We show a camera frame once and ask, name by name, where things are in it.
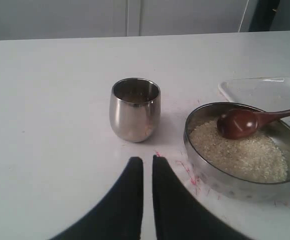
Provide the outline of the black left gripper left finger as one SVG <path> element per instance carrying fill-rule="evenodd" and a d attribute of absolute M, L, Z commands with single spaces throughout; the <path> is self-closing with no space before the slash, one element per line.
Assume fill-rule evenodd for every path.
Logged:
<path fill-rule="evenodd" d="M 144 167 L 131 157 L 102 200 L 54 240 L 139 240 L 144 209 Z"/>

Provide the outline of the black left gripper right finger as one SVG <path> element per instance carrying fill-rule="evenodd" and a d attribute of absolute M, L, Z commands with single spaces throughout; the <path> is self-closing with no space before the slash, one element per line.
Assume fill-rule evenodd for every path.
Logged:
<path fill-rule="evenodd" d="M 166 158 L 153 156 L 152 197 L 158 240 L 231 240 L 233 232 L 187 191 Z"/>

